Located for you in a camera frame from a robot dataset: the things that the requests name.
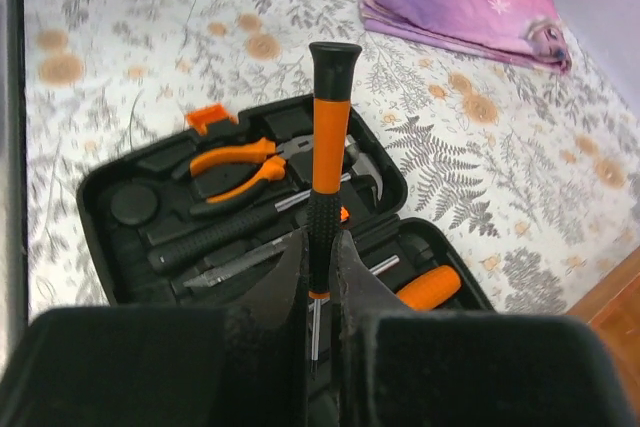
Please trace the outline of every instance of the wooden floor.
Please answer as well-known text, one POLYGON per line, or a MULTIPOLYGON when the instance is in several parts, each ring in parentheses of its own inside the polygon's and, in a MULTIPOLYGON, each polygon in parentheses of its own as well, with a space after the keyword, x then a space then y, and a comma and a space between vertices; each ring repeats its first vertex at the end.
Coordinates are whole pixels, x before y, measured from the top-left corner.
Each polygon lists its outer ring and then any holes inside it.
POLYGON ((570 311, 609 347, 640 421, 640 247, 570 311))

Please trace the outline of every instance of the tool case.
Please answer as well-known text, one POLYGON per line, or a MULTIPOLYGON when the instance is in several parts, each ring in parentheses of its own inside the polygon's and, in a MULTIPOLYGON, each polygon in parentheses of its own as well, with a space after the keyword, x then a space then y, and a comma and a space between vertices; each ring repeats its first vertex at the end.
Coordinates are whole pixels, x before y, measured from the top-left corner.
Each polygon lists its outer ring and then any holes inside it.
MULTIPOLYGON (((149 260, 154 249, 196 236, 213 224, 224 228, 234 217, 247 211, 273 205, 311 188, 312 150, 307 150, 291 156, 284 178, 269 182, 258 197, 243 199, 238 196, 241 201, 233 206, 233 211, 202 218, 193 215, 194 206, 233 190, 261 166, 251 163, 218 165, 195 177, 190 177, 188 172, 190 162, 196 156, 212 149, 241 146, 262 138, 280 144, 312 134, 312 95, 243 110, 237 119, 217 107, 198 111, 189 120, 192 128, 97 168, 79 187, 77 200, 87 244, 112 305, 221 305, 231 302, 264 276, 279 257, 212 287, 188 288, 184 282, 306 222, 306 204, 303 202, 282 212, 266 227, 160 275, 149 260)), ((348 213, 343 227, 351 231, 364 264, 371 268, 397 255, 399 262, 379 276, 394 292, 437 266, 449 265, 460 276, 462 286, 438 308, 493 310, 467 266, 436 226, 423 219, 398 217, 396 212, 407 198, 407 184, 384 147, 353 109, 348 133, 371 160, 373 165, 370 167, 379 174, 376 182, 376 175, 354 173, 354 159, 345 155, 343 171, 352 172, 352 175, 341 184, 342 205, 348 213)), ((329 321, 330 316, 323 315, 322 318, 329 321)), ((329 338, 328 334, 321 337, 324 340, 320 347, 321 360, 327 356, 329 338)), ((312 397, 319 396, 328 383, 327 364, 321 364, 316 382, 310 389, 312 397)))

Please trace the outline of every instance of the white star pattern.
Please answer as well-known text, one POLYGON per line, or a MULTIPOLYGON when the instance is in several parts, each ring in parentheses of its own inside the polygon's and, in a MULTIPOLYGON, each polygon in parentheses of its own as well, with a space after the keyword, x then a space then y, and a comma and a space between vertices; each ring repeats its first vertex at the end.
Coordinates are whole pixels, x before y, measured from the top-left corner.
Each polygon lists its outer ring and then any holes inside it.
POLYGON ((495 10, 498 15, 509 12, 509 9, 511 8, 511 3, 505 0, 490 0, 489 5, 491 5, 491 8, 495 10))

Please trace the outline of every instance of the purple cloth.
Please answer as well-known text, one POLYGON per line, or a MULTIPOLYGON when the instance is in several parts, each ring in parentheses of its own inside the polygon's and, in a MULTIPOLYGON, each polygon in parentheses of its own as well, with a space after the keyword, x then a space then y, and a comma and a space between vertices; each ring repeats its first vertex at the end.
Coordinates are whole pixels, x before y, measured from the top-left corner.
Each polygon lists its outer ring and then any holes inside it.
POLYGON ((553 0, 361 0, 365 29, 527 67, 568 72, 553 0))

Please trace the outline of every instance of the tablecloth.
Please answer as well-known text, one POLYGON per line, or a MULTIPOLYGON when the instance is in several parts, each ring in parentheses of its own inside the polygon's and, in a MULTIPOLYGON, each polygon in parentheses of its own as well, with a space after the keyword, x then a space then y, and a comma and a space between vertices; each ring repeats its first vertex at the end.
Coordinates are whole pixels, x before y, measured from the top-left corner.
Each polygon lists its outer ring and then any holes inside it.
POLYGON ((576 39, 557 76, 363 30, 357 0, 25 0, 31 311, 105 303, 76 189, 185 128, 308 93, 363 46, 354 108, 498 311, 561 313, 638 243, 638 121, 576 39))

